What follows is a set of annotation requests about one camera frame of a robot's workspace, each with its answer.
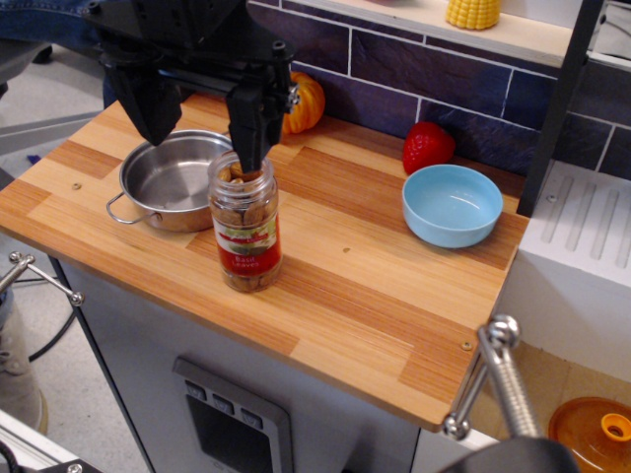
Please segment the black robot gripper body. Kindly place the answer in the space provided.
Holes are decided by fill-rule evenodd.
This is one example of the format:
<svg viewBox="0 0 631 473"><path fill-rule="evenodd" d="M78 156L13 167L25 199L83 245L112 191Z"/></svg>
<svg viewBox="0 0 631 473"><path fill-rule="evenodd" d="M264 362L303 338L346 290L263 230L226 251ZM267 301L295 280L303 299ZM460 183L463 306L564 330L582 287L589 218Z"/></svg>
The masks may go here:
<svg viewBox="0 0 631 473"><path fill-rule="evenodd" d="M260 25L246 1L93 1L84 20L109 68L137 68L207 88L258 84L295 93L294 48Z"/></svg>

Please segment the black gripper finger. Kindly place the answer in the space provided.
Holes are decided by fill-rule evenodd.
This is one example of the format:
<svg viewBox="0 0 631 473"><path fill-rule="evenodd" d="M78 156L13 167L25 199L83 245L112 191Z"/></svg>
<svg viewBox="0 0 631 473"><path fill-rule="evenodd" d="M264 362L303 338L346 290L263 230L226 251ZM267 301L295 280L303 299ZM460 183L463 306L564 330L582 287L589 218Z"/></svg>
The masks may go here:
<svg viewBox="0 0 631 473"><path fill-rule="evenodd" d="M107 66L105 75L138 133L159 146L181 118L181 94L156 70Z"/></svg>
<svg viewBox="0 0 631 473"><path fill-rule="evenodd" d="M261 170L263 159L280 141L284 116L298 103L296 83L279 91L238 85L229 92L229 132L244 172Z"/></svg>

